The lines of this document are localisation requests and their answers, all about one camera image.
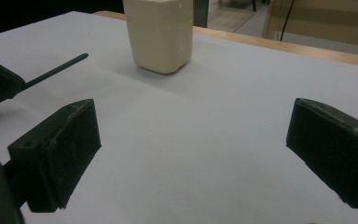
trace chair leg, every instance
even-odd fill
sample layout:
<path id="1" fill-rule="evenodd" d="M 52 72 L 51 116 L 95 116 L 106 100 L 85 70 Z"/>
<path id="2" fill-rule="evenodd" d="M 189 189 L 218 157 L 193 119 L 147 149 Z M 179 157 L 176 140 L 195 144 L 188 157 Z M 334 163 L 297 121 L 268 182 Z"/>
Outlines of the chair leg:
<path id="1" fill-rule="evenodd" d="M 255 0 L 252 0 L 252 6 L 253 6 L 254 11 L 255 11 Z"/>

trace white surface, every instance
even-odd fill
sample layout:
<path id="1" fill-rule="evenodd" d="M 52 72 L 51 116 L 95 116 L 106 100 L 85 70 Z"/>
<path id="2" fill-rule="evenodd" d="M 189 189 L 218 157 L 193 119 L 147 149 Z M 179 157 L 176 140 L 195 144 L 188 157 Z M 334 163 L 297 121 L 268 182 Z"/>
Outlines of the white surface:
<path id="1" fill-rule="evenodd" d="M 69 13 L 0 34 L 0 64 L 30 80 L 88 59 L 0 104 L 7 146 L 72 102 L 93 98 L 103 147 L 67 209 L 27 223 L 358 224 L 289 148 L 297 97 L 358 118 L 358 66 L 194 35 L 171 76 L 138 68 L 124 21 Z"/>

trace plastic container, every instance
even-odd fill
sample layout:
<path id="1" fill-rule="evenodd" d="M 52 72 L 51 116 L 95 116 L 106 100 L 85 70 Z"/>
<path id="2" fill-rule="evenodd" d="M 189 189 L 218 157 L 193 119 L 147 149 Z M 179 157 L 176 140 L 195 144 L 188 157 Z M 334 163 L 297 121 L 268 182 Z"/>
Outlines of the plastic container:
<path id="1" fill-rule="evenodd" d="M 161 74 L 177 71 L 191 57 L 192 0 L 123 0 L 135 63 Z"/>

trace floor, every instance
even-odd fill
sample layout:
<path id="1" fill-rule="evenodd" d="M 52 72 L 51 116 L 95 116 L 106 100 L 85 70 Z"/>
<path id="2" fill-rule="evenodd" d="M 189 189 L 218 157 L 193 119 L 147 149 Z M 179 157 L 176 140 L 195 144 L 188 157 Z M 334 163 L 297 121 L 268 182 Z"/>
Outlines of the floor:
<path id="1" fill-rule="evenodd" d="M 210 0 L 208 28 L 226 32 L 260 37 L 269 5 L 256 0 L 256 12 L 251 0 Z M 358 54 L 358 46 L 310 36 L 285 33 L 284 42 L 322 49 L 332 49 Z"/>

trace white table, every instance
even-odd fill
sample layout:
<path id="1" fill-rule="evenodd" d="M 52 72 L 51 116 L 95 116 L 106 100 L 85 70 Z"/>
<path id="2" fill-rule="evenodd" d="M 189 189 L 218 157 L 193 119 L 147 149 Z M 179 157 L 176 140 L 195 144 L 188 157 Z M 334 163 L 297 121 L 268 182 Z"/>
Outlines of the white table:
<path id="1" fill-rule="evenodd" d="M 88 59 L 0 104 L 7 146 L 93 98 L 103 147 L 65 210 L 27 223 L 358 224 L 289 148 L 297 97 L 358 118 L 358 66 L 194 35 L 178 73 L 138 68 L 124 21 L 72 12 L 0 34 L 0 64 L 29 81 Z"/>

